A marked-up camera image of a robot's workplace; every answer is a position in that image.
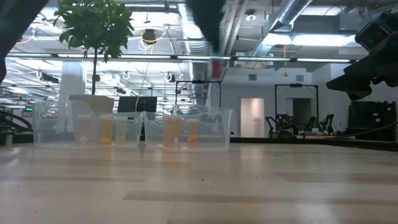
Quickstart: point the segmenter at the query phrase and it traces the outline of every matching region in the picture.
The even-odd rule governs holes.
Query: wooden table surface
[[[0,223],[396,224],[398,154],[287,144],[0,148]]]

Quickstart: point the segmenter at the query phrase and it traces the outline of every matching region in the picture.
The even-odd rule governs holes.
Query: ceiling
[[[140,1],[140,0],[117,0],[116,2],[125,2],[129,4],[142,3],[142,4],[154,4],[162,3],[163,1]],[[169,3],[182,3],[183,0],[172,0]],[[242,1],[237,6],[237,11],[234,20],[225,19],[220,24],[221,37],[224,38],[226,31],[228,30],[228,21],[235,21],[232,25],[232,31],[237,29],[238,40],[233,38],[229,40],[229,43],[234,42],[231,55],[236,52],[248,52],[254,50],[259,43],[262,41],[262,26],[266,16],[276,12],[280,7],[280,0],[250,0],[246,6],[246,9],[255,9],[254,15],[256,16],[255,21],[247,21],[243,19],[240,26],[237,26],[240,11],[242,11]],[[322,17],[335,16],[342,11],[349,12],[350,14],[358,15],[359,12],[363,12],[364,9],[372,11],[384,6],[398,3],[398,0],[367,0],[365,4],[362,0],[314,0],[311,5],[306,8],[303,12],[304,15],[312,15]],[[231,17],[233,0],[227,0],[226,4],[226,18]],[[29,52],[29,53],[55,53],[55,54],[70,54],[70,53],[82,53],[83,49],[68,49],[65,43],[58,41],[58,36],[62,33],[64,28],[61,24],[57,26],[52,25],[52,21],[55,19],[53,12],[55,10],[57,0],[51,0],[48,7],[38,15],[37,19],[32,23],[30,29],[26,31],[23,36],[23,44],[16,44],[12,52]],[[145,24],[146,17],[151,21]],[[187,38],[184,36],[181,18],[178,14],[163,12],[133,12],[132,13],[132,26],[136,29],[134,31],[134,37],[131,37],[128,42],[128,48],[123,49],[124,54],[149,54],[152,51],[154,55],[185,55],[187,50],[185,48]],[[155,29],[157,37],[162,37],[154,46],[153,49],[148,48],[147,50],[141,50],[141,34],[145,29]],[[32,31],[36,32],[37,37],[32,38]],[[302,46],[302,45],[287,45],[283,47],[273,47],[271,52],[274,57],[300,57],[300,58],[348,58],[348,59],[360,59],[363,58],[367,52],[362,47],[315,47],[315,46]],[[7,82],[3,85],[15,84],[15,85],[42,85],[42,87],[35,86],[34,88],[24,88],[28,91],[28,94],[18,93],[10,88],[2,88],[3,98],[15,98],[21,97],[22,99],[35,98],[37,100],[42,99],[56,99],[59,94],[59,85],[46,83],[40,81],[37,78],[37,71],[49,74],[58,78],[60,81],[62,74],[62,61],[59,60],[25,60],[23,58],[7,58]],[[91,86],[91,74],[93,73],[93,63],[91,61],[85,61],[87,69],[86,85]],[[269,70],[278,71],[281,68],[297,68],[300,73],[311,73],[320,66],[322,63],[284,63],[274,62],[273,65],[268,66],[266,70],[255,71],[256,73],[269,73]],[[230,78],[226,77],[226,82],[234,82],[234,76],[240,73],[242,68],[229,67],[226,75],[231,75]],[[99,62],[97,67],[97,74],[104,77],[110,77],[109,80],[102,80],[97,83],[98,86],[125,86],[129,88],[135,88],[129,91],[128,95],[154,95],[163,98],[165,95],[170,98],[170,101],[174,101],[172,96],[175,94],[173,88],[174,83],[169,83],[165,80],[165,75],[171,73],[175,75],[176,80],[192,80],[192,74],[190,73],[190,62],[174,62],[174,63],[147,63],[147,62]],[[260,83],[272,83],[272,76],[264,79]],[[153,90],[148,90],[147,87],[151,86]],[[192,101],[195,103],[195,92],[193,86],[187,85],[188,89],[183,90],[178,100]],[[206,95],[206,89],[203,89],[203,96]],[[114,88],[99,88],[96,91],[97,95],[106,95],[118,98],[119,93]]]

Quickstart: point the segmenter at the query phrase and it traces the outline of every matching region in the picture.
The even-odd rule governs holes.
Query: black frame
[[[304,84],[275,84],[275,120],[278,120],[278,86],[289,86],[291,88],[303,88],[303,86],[315,87],[315,96],[317,98],[317,118],[315,121],[319,121],[319,93],[318,85],[304,85]],[[275,132],[278,133],[278,127],[275,127]]]
[[[177,105],[177,97],[178,97],[178,84],[179,83],[192,83],[192,84],[207,84],[207,83],[218,83],[220,86],[220,98],[219,98],[219,107],[221,107],[221,81],[201,81],[201,80],[192,80],[192,81],[176,81],[175,82],[175,104]]]

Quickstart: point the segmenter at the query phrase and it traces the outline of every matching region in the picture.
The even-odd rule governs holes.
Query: white column
[[[86,77],[84,62],[63,62],[59,101],[68,101],[70,95],[85,94]]]

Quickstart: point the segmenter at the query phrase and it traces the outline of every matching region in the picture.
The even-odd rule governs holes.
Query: potted plant
[[[93,89],[95,95],[96,64],[98,55],[104,55],[108,62],[109,56],[117,58],[122,54],[121,47],[127,48],[128,37],[132,36],[131,11],[124,4],[116,4],[113,0],[58,0],[59,9],[54,13],[58,16],[53,24],[62,17],[65,31],[60,35],[60,42],[71,47],[94,50]]]

